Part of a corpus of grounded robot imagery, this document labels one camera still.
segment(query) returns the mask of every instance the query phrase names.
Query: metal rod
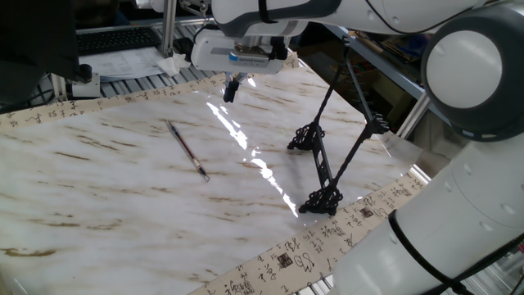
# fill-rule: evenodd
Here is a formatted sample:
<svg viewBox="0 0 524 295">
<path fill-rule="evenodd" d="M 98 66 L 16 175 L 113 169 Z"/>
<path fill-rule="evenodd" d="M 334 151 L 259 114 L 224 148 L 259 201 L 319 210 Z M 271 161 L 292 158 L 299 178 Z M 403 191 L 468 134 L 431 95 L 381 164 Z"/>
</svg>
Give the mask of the metal rod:
<svg viewBox="0 0 524 295">
<path fill-rule="evenodd" d="M 64 77 L 51 74 L 51 81 L 56 100 L 59 102 L 67 100 L 66 80 Z"/>
<path fill-rule="evenodd" d="M 164 2 L 164 23 L 162 30 L 161 53 L 164 57 L 171 57 L 173 54 L 174 38 L 174 18 L 177 12 L 176 0 L 165 0 Z"/>
<path fill-rule="evenodd" d="M 422 119 L 427 109 L 431 105 L 429 97 L 424 92 L 422 96 L 418 99 L 417 103 L 413 107 L 413 110 L 409 113 L 408 117 L 404 123 L 400 126 L 397 135 L 406 139 L 414 131 L 415 127 L 418 125 L 418 122 Z"/>
</svg>

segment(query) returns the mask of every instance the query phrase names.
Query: computer monitor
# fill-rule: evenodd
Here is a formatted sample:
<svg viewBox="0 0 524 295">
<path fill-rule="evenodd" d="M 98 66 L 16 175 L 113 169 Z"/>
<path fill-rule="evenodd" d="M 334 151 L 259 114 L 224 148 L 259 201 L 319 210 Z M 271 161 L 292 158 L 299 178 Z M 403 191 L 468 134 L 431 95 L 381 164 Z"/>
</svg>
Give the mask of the computer monitor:
<svg viewBox="0 0 524 295">
<path fill-rule="evenodd" d="M 79 66 L 73 0 L 4 0 L 0 8 L 0 103 L 31 98 L 45 72 L 87 82 Z"/>
</svg>

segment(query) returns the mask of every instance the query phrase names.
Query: black cable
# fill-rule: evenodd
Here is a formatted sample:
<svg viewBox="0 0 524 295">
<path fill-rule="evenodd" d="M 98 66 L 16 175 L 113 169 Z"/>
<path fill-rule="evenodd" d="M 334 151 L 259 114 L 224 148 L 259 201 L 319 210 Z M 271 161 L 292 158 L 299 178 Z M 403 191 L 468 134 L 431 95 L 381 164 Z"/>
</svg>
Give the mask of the black cable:
<svg viewBox="0 0 524 295">
<path fill-rule="evenodd" d="M 198 36 L 198 34 L 199 34 L 202 30 L 204 30 L 204 28 L 205 28 L 205 26 L 202 26 L 202 27 L 201 27 L 200 29 L 198 29 L 198 30 L 196 31 L 196 33 L 193 35 L 193 44 L 197 44 L 197 36 Z"/>
<path fill-rule="evenodd" d="M 400 228 L 399 223 L 396 219 L 396 210 L 388 216 L 387 218 L 390 222 L 391 229 L 395 234 L 396 238 L 400 241 L 404 249 L 411 255 L 411 257 L 425 270 L 428 274 L 432 275 L 435 279 L 440 280 L 444 286 L 451 288 L 453 292 L 461 295 L 473 295 L 469 292 L 462 283 L 460 279 L 451 279 L 447 275 L 442 274 L 435 266 L 433 266 L 429 261 L 424 258 L 424 256 L 415 248 L 415 246 L 409 241 L 408 237 L 404 234 Z"/>
<path fill-rule="evenodd" d="M 488 266 L 491 266 L 496 261 L 498 261 L 500 258 L 502 258 L 502 256 L 512 251 L 515 247 L 517 247 L 520 243 L 522 243 L 522 241 L 524 241 L 524 234 L 521 234 L 520 236 L 516 237 L 512 241 L 506 243 L 505 245 L 497 249 L 495 252 L 491 253 L 487 257 L 478 261 L 474 266 L 464 271 L 462 274 L 460 274 L 455 279 L 462 281 L 473 275 L 476 275 L 479 271 L 484 270 Z M 422 295 L 442 294 L 447 288 L 448 287 L 444 285 L 440 285 L 440 286 L 434 287 L 430 291 L 423 293 Z"/>
<path fill-rule="evenodd" d="M 393 28 L 393 27 L 392 27 L 392 26 L 391 26 L 391 25 L 390 25 L 390 24 L 389 24 L 389 23 L 388 23 L 388 22 L 387 22 L 387 21 L 386 21 L 386 20 L 385 20 L 381 15 L 380 15 L 380 13 L 378 13 L 378 11 L 375 9 L 375 7 L 373 7 L 373 5 L 371 5 L 371 3 L 369 2 L 369 0 L 365 0 L 365 2 L 369 5 L 369 8 L 371 8 L 371 10 L 372 10 L 373 12 L 375 12 L 375 14 L 378 16 L 378 18 L 382 20 L 382 22 L 384 23 L 384 25 L 386 25 L 388 28 L 390 28 L 390 30 L 392 30 L 392 31 L 394 31 L 394 32 L 396 32 L 396 33 L 399 33 L 399 34 L 422 34 L 422 33 L 425 33 L 425 32 L 427 32 L 428 30 L 433 30 L 433 29 L 435 29 L 437 26 L 439 26 L 439 25 L 443 25 L 444 23 L 446 23 L 446 22 L 448 22 L 448 21 L 454 19 L 455 17 L 460 16 L 460 15 L 462 15 L 463 13 L 468 12 L 468 11 L 471 11 L 471 10 L 473 9 L 473 7 L 469 7 L 469 8 L 467 8 L 467 9 L 464 9 L 463 11 L 461 11 L 461 12 L 459 12 L 459 13 L 457 13 L 457 14 L 455 14 L 455 15 L 453 15 L 453 16 L 451 16 L 451 17 L 449 17 L 449 18 L 447 18 L 447 19 L 445 19 L 445 20 L 443 20 L 443 21 L 441 21 L 440 23 L 438 23 L 438 24 L 436 24 L 436 25 L 433 25 L 433 26 L 427 28 L 427 29 L 422 29 L 422 30 L 419 30 L 419 31 L 417 31 L 417 32 L 403 32 L 403 31 L 401 31 L 401 30 L 398 30 L 398 29 Z"/>
<path fill-rule="evenodd" d="M 259 16 L 260 19 L 266 24 L 276 24 L 277 21 L 269 19 L 268 3 L 266 0 L 259 0 Z"/>
</svg>

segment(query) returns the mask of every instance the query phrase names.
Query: keyboard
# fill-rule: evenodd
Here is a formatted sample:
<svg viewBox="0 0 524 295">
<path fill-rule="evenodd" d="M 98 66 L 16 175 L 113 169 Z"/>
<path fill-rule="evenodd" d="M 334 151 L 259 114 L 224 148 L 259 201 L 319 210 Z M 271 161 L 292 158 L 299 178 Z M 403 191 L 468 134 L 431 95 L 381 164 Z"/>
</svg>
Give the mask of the keyboard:
<svg viewBox="0 0 524 295">
<path fill-rule="evenodd" d="M 106 32 L 77 34 L 79 55 L 115 52 L 160 44 L 152 28 L 118 29 Z"/>
</svg>

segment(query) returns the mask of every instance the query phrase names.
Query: white paper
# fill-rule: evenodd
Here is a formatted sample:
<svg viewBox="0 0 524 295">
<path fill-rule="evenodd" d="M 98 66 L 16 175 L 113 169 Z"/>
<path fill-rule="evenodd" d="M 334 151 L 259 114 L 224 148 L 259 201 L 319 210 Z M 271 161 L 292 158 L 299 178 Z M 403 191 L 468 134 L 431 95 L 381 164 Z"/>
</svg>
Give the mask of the white paper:
<svg viewBox="0 0 524 295">
<path fill-rule="evenodd" d="M 157 65 L 164 58 L 156 48 L 130 49 L 80 57 L 80 64 L 88 64 L 102 80 L 135 79 L 162 73 Z"/>
<path fill-rule="evenodd" d="M 180 72 L 181 68 L 188 68 L 191 66 L 191 62 L 187 62 L 185 59 L 185 54 L 175 53 L 172 57 L 158 61 L 157 64 L 169 77 L 173 77 Z"/>
</svg>

